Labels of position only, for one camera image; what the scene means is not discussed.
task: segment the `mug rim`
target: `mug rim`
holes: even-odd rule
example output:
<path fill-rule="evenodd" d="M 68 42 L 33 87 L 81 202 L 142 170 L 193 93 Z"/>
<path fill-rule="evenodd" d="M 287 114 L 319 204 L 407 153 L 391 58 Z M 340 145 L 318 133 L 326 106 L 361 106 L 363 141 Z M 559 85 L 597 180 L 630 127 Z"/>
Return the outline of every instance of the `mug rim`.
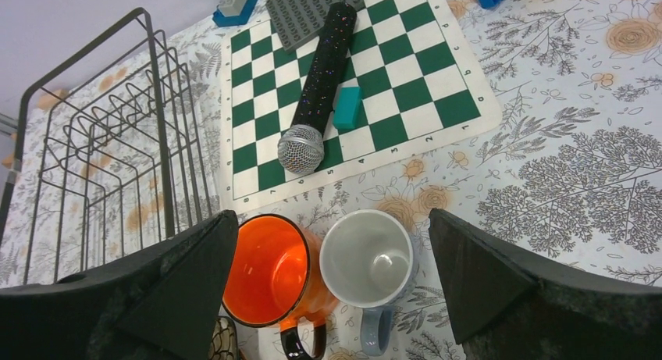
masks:
<path fill-rule="evenodd" d="M 328 245 L 328 242 L 326 241 L 326 239 L 329 238 L 329 235 L 332 235 L 333 231 L 344 220 L 349 219 L 350 217 L 353 217 L 353 216 L 359 216 L 360 214 L 364 214 L 364 213 L 377 214 L 377 215 L 385 217 L 388 220 L 390 220 L 391 222 L 395 223 L 395 225 L 398 227 L 398 229 L 400 229 L 400 233 L 403 234 L 405 236 L 405 238 L 407 239 L 407 248 L 409 250 L 409 265 L 408 265 L 408 268 L 407 268 L 407 274 L 403 278 L 402 282 L 400 282 L 400 285 L 397 287 L 397 289 L 394 292 L 392 292 L 389 296 L 387 296 L 383 299 L 380 299 L 378 301 L 368 303 L 368 304 L 362 304 L 362 303 L 359 303 L 357 301 L 352 301 L 350 299 L 346 299 L 345 297 L 342 297 L 341 295 L 339 295 L 338 292 L 336 291 L 335 287 L 330 286 L 329 283 L 327 282 L 328 277 L 326 275 L 326 271 L 325 271 L 326 268 L 324 267 L 325 263 L 323 261 L 323 259 L 326 257 L 325 248 Z M 322 274 L 322 279 L 324 280 L 324 284 L 326 285 L 326 288 L 328 288 L 329 291 L 331 291 L 331 294 L 333 294 L 336 298 L 338 298 L 338 300 L 340 300 L 340 301 L 342 301 L 346 304 L 352 305 L 356 308 L 377 308 L 377 307 L 380 307 L 380 306 L 383 306 L 383 305 L 388 305 L 407 286 L 409 278 L 410 278 L 411 274 L 414 272 L 414 264 L 415 264 L 414 263 L 414 245 L 411 243 L 411 236 L 409 235 L 409 232 L 404 228 L 404 226 L 402 226 L 402 223 L 400 223 L 400 221 L 395 219 L 395 217 L 393 217 L 392 215 L 390 215 L 387 212 L 382 212 L 381 210 L 377 210 L 377 209 L 359 209 L 359 210 L 355 210 L 353 212 L 347 213 L 346 215 L 340 217 L 340 219 L 338 219 L 338 221 L 336 221 L 336 223 L 334 223 L 333 226 L 331 226 L 329 231 L 326 233 L 326 236 L 324 236 L 324 241 L 322 241 L 322 246 L 319 249 L 319 270 Z"/>
<path fill-rule="evenodd" d="M 276 217 L 277 219 L 282 219 L 282 220 L 284 220 L 285 222 L 289 223 L 289 224 L 290 224 L 290 225 L 291 225 L 291 226 L 297 231 L 297 233 L 299 234 L 299 237 L 300 237 L 301 240 L 304 242 L 304 247 L 305 247 L 305 249 L 306 249 L 306 280 L 304 281 L 304 285 L 303 285 L 303 287 L 301 288 L 301 292 L 299 293 L 299 296 L 297 297 L 297 300 L 294 302 L 294 304 L 292 304 L 292 306 L 291 306 L 290 308 L 288 308 L 287 311 L 286 311 L 285 313 L 283 313 L 282 316 L 280 316 L 279 318 L 274 319 L 273 321 L 270 321 L 270 322 L 268 322 L 268 323 L 247 323 L 247 322 L 243 321 L 242 319 L 236 317 L 236 316 L 235 316 L 235 315 L 234 315 L 234 314 L 228 309 L 228 307 L 227 307 L 227 305 L 226 305 L 225 298 L 221 298 L 221 305 L 222 305 L 223 308 L 226 310 L 226 312 L 227 312 L 227 314 L 230 316 L 230 318 L 232 318 L 232 319 L 235 320 L 235 321 L 238 321 L 240 324 L 242 324 L 242 325 L 244 325 L 244 326 L 254 327 L 254 328 L 258 328 L 258 329 L 259 329 L 259 328 L 262 328 L 262 327 L 269 327 L 269 326 L 271 326 L 271 325 L 276 325 L 277 323 L 279 323 L 279 322 L 283 321 L 284 319 L 286 319 L 287 316 L 289 316 L 290 313 L 292 313 L 292 312 L 294 311 L 294 309 L 295 309 L 295 308 L 299 305 L 299 303 L 301 302 L 301 299 L 304 297 L 304 292 L 306 291 L 306 288 L 308 287 L 308 281 L 310 280 L 310 274 L 311 274 L 310 248 L 309 248 L 309 246 L 308 246 L 308 242 L 306 241 L 306 238 L 305 238 L 305 236 L 304 236 L 303 231 L 301 231 L 301 229 L 299 228 L 299 226 L 298 226 L 296 223 L 294 223 L 294 221 L 292 221 L 291 219 L 289 219 L 289 218 L 287 218 L 287 217 L 285 217 L 285 216 L 281 216 L 280 214 L 275 214 L 275 213 L 258 214 L 258 215 L 256 215 L 256 216 L 253 216 L 253 217 L 251 217 L 251 218 L 245 220 L 243 223 L 241 223 L 241 224 L 239 225 L 239 227 L 237 228 L 237 234 L 239 233 L 239 229 L 241 229 L 241 227 L 242 227 L 243 225 L 245 225 L 246 223 L 249 223 L 249 222 L 252 221 L 253 219 L 257 219 L 257 218 L 261 218 L 261 217 Z"/>

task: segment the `dish rack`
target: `dish rack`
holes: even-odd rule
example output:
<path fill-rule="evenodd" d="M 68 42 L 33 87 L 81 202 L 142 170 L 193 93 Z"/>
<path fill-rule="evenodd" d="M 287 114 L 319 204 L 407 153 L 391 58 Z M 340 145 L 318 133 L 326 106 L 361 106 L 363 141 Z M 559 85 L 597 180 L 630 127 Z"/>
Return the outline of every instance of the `dish rack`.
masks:
<path fill-rule="evenodd" d="M 53 91 L 110 41 L 129 48 L 70 93 Z M 44 94 L 56 104 L 29 112 Z M 0 286 L 54 283 L 209 217 L 198 111 L 187 64 L 143 9 L 30 86 L 0 205 Z"/>

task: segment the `chessboard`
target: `chessboard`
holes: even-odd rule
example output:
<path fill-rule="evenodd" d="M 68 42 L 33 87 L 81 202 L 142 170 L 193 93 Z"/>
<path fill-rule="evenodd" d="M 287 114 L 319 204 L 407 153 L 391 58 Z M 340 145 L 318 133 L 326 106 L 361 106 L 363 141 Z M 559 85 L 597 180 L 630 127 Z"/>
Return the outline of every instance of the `chessboard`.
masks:
<path fill-rule="evenodd" d="M 359 86 L 354 130 L 333 115 L 325 157 L 298 176 L 278 161 L 318 38 L 285 53 L 268 20 L 225 44 L 221 206 L 238 212 L 310 191 L 496 127 L 501 108 L 446 0 L 364 0 L 341 87 Z"/>

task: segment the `black glitter microphone handle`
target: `black glitter microphone handle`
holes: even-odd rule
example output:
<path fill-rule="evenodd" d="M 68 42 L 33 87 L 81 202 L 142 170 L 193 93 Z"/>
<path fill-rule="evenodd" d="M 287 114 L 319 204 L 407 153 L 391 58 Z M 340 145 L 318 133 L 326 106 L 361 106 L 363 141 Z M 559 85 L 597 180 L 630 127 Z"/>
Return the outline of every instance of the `black glitter microphone handle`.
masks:
<path fill-rule="evenodd" d="M 329 7 L 292 126 L 304 124 L 324 134 L 347 65 L 355 24 L 356 10 L 351 5 L 338 2 Z"/>

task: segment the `orange mug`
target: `orange mug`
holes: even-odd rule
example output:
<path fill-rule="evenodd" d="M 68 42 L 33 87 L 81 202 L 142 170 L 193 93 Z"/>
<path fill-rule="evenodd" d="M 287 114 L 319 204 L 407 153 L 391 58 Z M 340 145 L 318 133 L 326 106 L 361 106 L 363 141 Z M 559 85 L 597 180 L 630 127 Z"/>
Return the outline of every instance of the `orange mug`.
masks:
<path fill-rule="evenodd" d="M 278 323 L 288 359 L 321 359 L 326 349 L 326 317 L 338 300 L 319 271 L 321 246 L 312 232 L 275 214 L 253 217 L 239 227 L 223 306 L 245 326 Z M 297 332 L 303 317 L 315 328 L 312 356 Z"/>

